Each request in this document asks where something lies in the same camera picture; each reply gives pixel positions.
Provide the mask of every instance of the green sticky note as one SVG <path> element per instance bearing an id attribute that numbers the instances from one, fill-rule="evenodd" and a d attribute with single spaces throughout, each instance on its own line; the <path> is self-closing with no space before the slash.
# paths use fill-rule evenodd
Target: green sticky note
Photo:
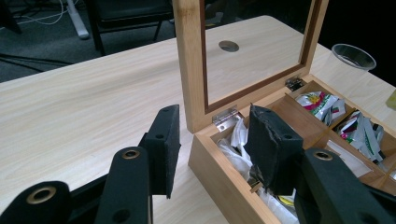
<path id="1" fill-rule="evenodd" d="M 387 100 L 387 106 L 396 110 L 396 90 Z"/>

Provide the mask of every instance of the round metal cable grommet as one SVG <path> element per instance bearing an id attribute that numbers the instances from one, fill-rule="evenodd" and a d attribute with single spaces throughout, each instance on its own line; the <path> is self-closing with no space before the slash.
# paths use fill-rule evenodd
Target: round metal cable grommet
<path id="1" fill-rule="evenodd" d="M 139 151 L 136 151 L 136 150 L 128 150 L 128 151 L 126 151 L 126 152 L 124 152 L 124 153 L 122 154 L 122 157 L 123 157 L 125 160 L 131 160 L 131 159 L 134 159 L 134 158 L 138 157 L 139 155 L 140 155 L 140 152 L 139 152 Z"/>
<path id="2" fill-rule="evenodd" d="M 323 161 L 331 161 L 332 160 L 332 155 L 330 155 L 329 153 L 323 152 L 323 151 L 314 152 L 314 156 L 320 160 L 323 160 Z"/>
<path id="3" fill-rule="evenodd" d="M 227 52 L 236 52 L 239 50 L 239 46 L 230 40 L 220 41 L 219 47 Z"/>
<path id="4" fill-rule="evenodd" d="M 46 186 L 36 189 L 26 199 L 29 204 L 43 203 L 52 198 L 56 193 L 56 188 L 53 186 Z"/>

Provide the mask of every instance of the chair leg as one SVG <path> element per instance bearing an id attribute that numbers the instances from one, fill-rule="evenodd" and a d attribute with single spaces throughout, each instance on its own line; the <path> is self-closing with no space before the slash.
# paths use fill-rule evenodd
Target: chair leg
<path id="1" fill-rule="evenodd" d="M 155 30 L 155 35 L 154 35 L 153 41 L 157 41 L 157 36 L 158 36 L 158 33 L 160 32 L 160 29 L 161 29 L 161 25 L 162 25 L 162 24 L 163 24 L 162 21 L 159 21 L 159 22 L 158 22 L 157 30 Z"/>

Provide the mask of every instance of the wooden lid frame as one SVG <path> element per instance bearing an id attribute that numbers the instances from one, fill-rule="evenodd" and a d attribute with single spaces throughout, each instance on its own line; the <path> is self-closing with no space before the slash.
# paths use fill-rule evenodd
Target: wooden lid frame
<path id="1" fill-rule="evenodd" d="M 196 133 L 211 124 L 212 117 L 221 111 L 233 106 L 237 109 L 246 107 L 284 87 L 287 79 L 307 75 L 314 58 L 328 2 L 328 0 L 312 0 L 300 59 L 296 65 L 209 104 L 206 83 L 204 0 L 174 0 L 177 50 L 188 130 Z"/>

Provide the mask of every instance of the wooden box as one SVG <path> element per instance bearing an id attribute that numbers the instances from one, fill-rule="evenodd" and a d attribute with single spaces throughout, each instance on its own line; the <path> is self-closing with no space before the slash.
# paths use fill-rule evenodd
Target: wooden box
<path id="1" fill-rule="evenodd" d="M 312 1 L 303 33 L 269 16 L 206 30 L 204 1 L 173 4 L 186 120 L 194 133 L 189 166 L 229 222 L 279 222 L 216 144 L 233 130 L 227 123 L 215 125 L 216 118 L 236 109 L 248 122 L 250 104 L 274 110 L 304 139 L 304 149 L 326 148 L 329 140 L 343 147 L 372 170 L 360 177 L 361 182 L 396 194 L 396 181 L 390 176 L 396 164 L 393 130 L 380 123 L 386 130 L 381 145 L 389 169 L 385 173 L 335 133 L 333 125 L 326 126 L 294 99 L 310 91 L 344 98 L 309 74 L 327 0 Z M 304 86 L 291 91 L 287 86 L 296 79 Z M 346 99 L 346 113 L 334 125 L 355 109 L 370 117 Z"/>

